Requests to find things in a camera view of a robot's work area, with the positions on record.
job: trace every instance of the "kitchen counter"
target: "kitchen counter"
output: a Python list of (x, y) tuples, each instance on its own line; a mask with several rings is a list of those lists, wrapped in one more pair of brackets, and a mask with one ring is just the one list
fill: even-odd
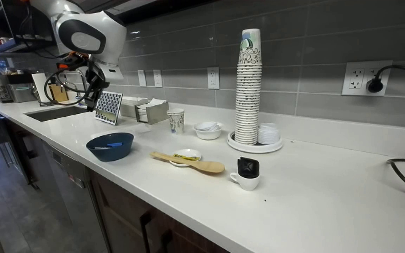
[[(124, 118), (112, 126), (91, 112), (40, 122), (26, 115), (51, 108), (39, 102), (0, 102), (0, 113), (230, 251), (405, 251), (405, 185), (387, 164), (392, 156), (405, 156), (405, 127), (264, 113), (279, 122), (285, 147), (248, 154), (231, 149), (226, 136), (200, 140), (190, 127), (217, 119), (233, 129), (234, 111), (172, 106), (186, 108), (186, 134), (171, 133), (167, 120)], [(105, 163), (86, 149), (92, 137), (120, 130), (136, 134), (126, 158)], [(223, 161), (227, 171), (207, 175), (150, 156), (183, 147)], [(230, 179), (241, 156), (261, 161), (257, 191)]]

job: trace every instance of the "wall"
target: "wall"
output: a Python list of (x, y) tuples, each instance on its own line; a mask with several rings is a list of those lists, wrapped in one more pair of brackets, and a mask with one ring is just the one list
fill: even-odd
[[(240, 35), (262, 29), (265, 75), (261, 111), (405, 126), (405, 73), (394, 70), (386, 96), (342, 96), (347, 61), (405, 64), (405, 1), (221, 0), (129, 29), (122, 68), (129, 95), (235, 106)], [(221, 88), (207, 89), (207, 67), (221, 67)], [(151, 87), (161, 68), (164, 88)], [(147, 70), (140, 87), (137, 70)]]

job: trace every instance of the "stack of paper cups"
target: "stack of paper cups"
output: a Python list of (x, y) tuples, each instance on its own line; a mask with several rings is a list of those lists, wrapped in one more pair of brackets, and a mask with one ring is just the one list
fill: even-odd
[(262, 49), (261, 29), (244, 29), (237, 74), (235, 140), (245, 144), (258, 141), (261, 105)]

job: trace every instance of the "white saucer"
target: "white saucer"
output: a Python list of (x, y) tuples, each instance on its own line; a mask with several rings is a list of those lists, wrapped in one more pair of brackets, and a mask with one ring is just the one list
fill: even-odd
[(279, 149), (282, 149), (285, 146), (285, 140), (283, 137), (279, 137), (278, 141), (271, 143), (271, 144), (244, 144), (237, 141), (235, 139), (233, 139), (234, 136), (234, 130), (230, 132), (228, 134), (228, 144), (233, 146), (234, 149), (247, 151), (247, 153), (272, 153), (276, 151)]
[[(196, 157), (198, 160), (196, 161), (199, 161), (199, 160), (202, 160), (203, 158), (203, 154), (202, 154), (202, 151), (199, 151), (199, 150), (196, 150), (196, 149), (181, 149), (181, 150), (176, 150), (175, 153), (174, 153), (175, 156), (178, 154), (178, 156), (185, 156), (185, 157)], [(188, 164), (183, 164), (183, 163), (176, 163), (176, 161), (172, 161), (172, 160), (169, 160), (174, 165), (176, 165), (176, 167), (188, 167)]]

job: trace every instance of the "wooden spatula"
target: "wooden spatula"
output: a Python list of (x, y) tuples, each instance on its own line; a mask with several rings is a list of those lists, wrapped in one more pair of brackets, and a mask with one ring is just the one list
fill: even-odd
[(192, 161), (188, 158), (169, 156), (169, 154), (160, 153), (160, 151), (154, 151), (154, 153), (151, 153), (151, 156), (155, 158), (160, 158), (160, 160), (167, 160), (167, 161), (172, 160), (176, 163), (185, 163), (185, 164), (188, 164), (196, 170), (200, 170), (203, 172), (219, 174), (219, 172), (226, 171), (226, 165), (223, 163), (219, 163), (219, 161)]

